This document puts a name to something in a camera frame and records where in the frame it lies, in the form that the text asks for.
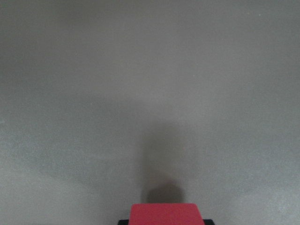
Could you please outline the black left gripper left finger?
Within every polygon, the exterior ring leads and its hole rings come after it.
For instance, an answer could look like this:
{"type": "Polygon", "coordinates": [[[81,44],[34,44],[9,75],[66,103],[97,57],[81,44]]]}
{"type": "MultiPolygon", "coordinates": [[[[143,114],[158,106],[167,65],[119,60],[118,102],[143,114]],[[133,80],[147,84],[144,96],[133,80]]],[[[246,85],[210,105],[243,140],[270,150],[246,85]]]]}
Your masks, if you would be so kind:
{"type": "Polygon", "coordinates": [[[128,219],[121,219],[118,221],[118,225],[128,225],[129,220],[128,219]]]}

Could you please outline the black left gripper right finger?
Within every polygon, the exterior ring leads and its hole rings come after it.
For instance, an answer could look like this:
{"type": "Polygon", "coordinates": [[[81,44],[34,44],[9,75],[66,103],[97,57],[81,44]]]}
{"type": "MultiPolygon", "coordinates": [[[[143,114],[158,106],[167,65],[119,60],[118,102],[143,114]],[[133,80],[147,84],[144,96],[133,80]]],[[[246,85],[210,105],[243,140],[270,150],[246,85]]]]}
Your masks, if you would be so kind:
{"type": "Polygon", "coordinates": [[[204,219],[203,222],[205,225],[214,225],[214,221],[212,219],[204,219]]]}

